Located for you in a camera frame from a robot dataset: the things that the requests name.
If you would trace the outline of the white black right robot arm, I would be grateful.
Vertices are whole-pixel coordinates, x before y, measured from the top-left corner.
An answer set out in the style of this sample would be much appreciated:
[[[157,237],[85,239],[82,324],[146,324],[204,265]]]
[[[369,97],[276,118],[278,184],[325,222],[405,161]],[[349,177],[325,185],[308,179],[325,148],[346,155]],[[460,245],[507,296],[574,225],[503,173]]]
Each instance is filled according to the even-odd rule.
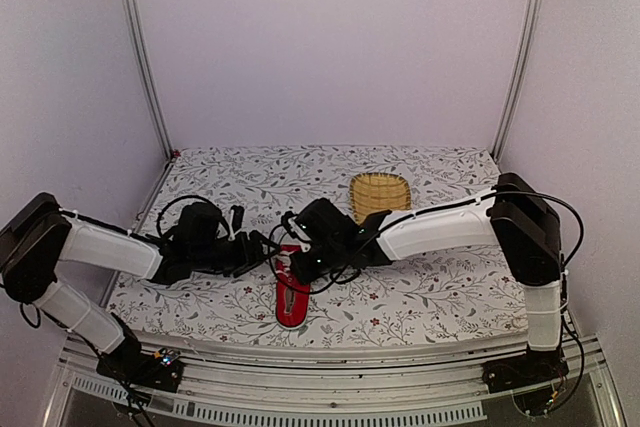
[[[559,203],[514,173],[463,199],[421,209],[376,208],[361,220],[320,198],[288,223],[302,241],[290,267],[308,285],[322,276],[337,281],[341,270],[386,267],[421,254],[496,250],[524,293],[530,351],[518,359],[517,374],[537,383],[554,369],[561,339],[566,258]]]

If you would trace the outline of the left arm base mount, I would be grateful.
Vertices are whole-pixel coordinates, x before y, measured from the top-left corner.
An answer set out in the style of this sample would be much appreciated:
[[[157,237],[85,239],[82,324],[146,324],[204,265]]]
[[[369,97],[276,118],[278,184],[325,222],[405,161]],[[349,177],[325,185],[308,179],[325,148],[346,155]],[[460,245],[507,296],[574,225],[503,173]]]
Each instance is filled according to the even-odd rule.
[[[185,365],[172,354],[146,354],[139,349],[101,353],[96,372],[129,385],[176,393]]]

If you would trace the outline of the aluminium frame post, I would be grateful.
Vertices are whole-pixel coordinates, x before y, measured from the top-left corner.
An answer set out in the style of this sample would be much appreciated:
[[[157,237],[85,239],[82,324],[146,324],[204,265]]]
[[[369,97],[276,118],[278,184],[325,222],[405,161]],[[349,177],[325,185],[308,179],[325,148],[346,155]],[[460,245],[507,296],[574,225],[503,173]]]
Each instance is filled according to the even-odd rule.
[[[122,0],[126,23],[129,30],[134,60],[139,73],[141,86],[149,110],[149,115],[163,156],[173,159],[173,146],[169,130],[160,106],[157,88],[153,78],[151,62],[146,47],[142,19],[137,0]]]
[[[542,3],[543,0],[526,0],[525,3],[524,20],[512,74],[508,84],[502,113],[499,118],[496,135],[491,147],[491,156],[497,164],[501,162],[506,151],[509,134],[516,116],[521,91],[526,77],[529,57],[534,45],[536,27]]]

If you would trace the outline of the white shoelace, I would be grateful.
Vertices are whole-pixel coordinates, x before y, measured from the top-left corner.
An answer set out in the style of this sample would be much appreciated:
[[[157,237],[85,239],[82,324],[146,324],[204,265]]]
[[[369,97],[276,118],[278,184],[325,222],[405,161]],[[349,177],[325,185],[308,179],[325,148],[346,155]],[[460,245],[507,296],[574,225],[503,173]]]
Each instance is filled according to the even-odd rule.
[[[275,240],[279,246],[275,255],[276,271],[285,274],[291,280],[299,281],[299,268],[294,266],[292,255],[297,252],[307,253],[310,244],[292,237],[283,227],[277,229]]]

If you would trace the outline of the left aluminium frame post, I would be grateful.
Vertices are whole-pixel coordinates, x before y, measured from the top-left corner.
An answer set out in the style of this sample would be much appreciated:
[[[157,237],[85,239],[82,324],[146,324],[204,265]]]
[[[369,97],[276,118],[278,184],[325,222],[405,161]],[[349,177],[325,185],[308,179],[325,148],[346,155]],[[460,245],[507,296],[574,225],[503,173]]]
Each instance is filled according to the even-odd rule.
[[[129,30],[134,60],[139,73],[141,86],[149,110],[149,115],[163,156],[173,159],[173,146],[169,130],[160,106],[157,88],[153,78],[151,62],[146,47],[142,19],[137,0],[122,0],[126,23]]]

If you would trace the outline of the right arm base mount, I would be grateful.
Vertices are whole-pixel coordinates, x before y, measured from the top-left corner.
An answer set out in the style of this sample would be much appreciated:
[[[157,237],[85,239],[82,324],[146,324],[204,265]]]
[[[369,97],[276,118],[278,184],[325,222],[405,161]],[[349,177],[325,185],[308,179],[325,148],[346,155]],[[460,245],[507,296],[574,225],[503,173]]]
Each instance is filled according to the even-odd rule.
[[[482,381],[490,393],[499,393],[545,384],[544,388],[517,394],[517,409],[530,417],[548,414],[565,387],[569,373],[561,347],[552,351],[535,351],[482,364]]]

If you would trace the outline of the floral patterned table mat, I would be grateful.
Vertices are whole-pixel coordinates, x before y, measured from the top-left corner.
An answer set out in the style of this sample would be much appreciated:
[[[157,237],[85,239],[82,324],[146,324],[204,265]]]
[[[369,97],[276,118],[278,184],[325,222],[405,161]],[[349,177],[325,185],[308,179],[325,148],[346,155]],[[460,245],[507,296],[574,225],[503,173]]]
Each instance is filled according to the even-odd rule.
[[[144,231],[215,272],[120,274],[107,307],[138,332],[357,352],[560,344],[558,215],[483,149],[186,149]]]

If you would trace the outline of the red canvas sneaker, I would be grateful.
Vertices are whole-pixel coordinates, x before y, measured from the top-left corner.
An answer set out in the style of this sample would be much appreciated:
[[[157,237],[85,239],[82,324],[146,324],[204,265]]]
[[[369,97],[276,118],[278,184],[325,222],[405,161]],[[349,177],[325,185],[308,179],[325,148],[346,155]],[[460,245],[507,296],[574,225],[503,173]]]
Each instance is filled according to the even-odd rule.
[[[295,279],[276,271],[276,307],[277,322],[285,329],[300,328],[306,321],[309,309],[309,285],[302,285]]]

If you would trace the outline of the right aluminium frame post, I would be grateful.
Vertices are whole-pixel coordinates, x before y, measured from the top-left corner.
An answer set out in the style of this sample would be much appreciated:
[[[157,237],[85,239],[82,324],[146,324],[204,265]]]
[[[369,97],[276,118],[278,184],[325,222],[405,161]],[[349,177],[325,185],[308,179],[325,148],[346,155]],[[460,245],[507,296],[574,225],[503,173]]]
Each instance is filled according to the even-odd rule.
[[[542,3],[543,0],[526,0],[525,3],[524,20],[512,74],[508,84],[502,113],[499,118],[496,135],[491,147],[491,156],[497,164],[501,162],[506,151],[509,134],[516,116],[521,91],[526,77],[529,57],[534,45],[536,27]]]

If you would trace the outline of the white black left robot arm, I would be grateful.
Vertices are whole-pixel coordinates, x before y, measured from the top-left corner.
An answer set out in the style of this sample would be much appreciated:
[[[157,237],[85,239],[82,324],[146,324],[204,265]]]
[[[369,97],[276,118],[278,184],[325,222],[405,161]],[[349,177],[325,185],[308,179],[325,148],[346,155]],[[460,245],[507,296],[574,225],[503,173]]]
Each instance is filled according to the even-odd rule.
[[[177,198],[177,222],[153,235],[63,209],[46,192],[34,197],[1,231],[1,284],[18,304],[32,305],[88,341],[128,381],[148,373],[124,325],[67,282],[69,266],[125,273],[172,286],[195,273],[240,277],[260,266],[279,247],[260,232],[242,228],[240,206],[223,212],[198,195]]]

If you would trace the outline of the aluminium front rail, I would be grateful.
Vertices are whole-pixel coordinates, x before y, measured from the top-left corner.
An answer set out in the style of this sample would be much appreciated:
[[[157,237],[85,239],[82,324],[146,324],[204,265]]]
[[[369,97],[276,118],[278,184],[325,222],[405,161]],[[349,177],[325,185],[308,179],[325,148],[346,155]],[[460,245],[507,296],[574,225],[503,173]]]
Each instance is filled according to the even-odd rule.
[[[46,426],[624,426],[599,341],[565,339],[559,407],[530,413],[552,386],[491,392],[486,362],[524,350],[522,336],[395,348],[248,347],[178,339],[174,393],[143,391],[144,407],[100,377],[70,338],[54,372]]]

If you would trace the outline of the woven bamboo tray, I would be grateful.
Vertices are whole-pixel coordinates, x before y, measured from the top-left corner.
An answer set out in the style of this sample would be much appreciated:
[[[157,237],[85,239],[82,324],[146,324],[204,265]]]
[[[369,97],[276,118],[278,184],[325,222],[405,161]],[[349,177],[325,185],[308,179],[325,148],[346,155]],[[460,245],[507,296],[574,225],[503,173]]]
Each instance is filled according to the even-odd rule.
[[[369,214],[384,210],[408,211],[412,208],[409,183],[390,173],[362,173],[349,185],[351,210],[361,224]]]

